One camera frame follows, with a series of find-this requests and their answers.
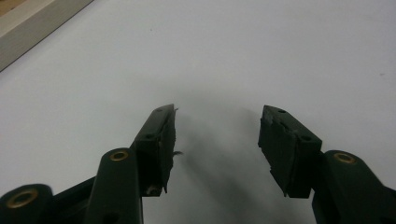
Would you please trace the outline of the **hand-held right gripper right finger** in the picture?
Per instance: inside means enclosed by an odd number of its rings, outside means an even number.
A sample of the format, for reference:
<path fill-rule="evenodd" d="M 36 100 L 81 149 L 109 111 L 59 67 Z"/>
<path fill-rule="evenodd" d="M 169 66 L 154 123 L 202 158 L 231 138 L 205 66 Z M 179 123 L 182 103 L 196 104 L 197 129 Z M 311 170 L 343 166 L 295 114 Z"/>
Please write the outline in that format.
<path fill-rule="evenodd" d="M 322 141 L 286 110 L 265 105 L 258 146 L 285 196 L 308 198 Z"/>

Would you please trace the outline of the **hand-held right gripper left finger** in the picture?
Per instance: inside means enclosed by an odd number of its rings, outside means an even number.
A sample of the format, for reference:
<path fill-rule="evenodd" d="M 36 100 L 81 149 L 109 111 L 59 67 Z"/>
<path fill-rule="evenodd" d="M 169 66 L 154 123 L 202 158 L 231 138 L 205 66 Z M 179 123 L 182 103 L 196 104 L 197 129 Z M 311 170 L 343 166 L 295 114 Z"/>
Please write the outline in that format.
<path fill-rule="evenodd" d="M 176 110 L 173 104 L 154 109 L 133 142 L 141 193 L 159 197 L 167 191 L 176 143 Z"/>

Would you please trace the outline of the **white wooden picture frame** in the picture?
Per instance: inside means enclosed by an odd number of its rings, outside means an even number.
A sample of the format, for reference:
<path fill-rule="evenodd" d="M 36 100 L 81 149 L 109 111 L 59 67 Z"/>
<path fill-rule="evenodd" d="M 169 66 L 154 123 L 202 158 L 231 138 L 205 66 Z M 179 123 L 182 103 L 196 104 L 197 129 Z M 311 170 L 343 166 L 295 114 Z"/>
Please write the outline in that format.
<path fill-rule="evenodd" d="M 93 0 L 0 0 L 0 72 Z"/>

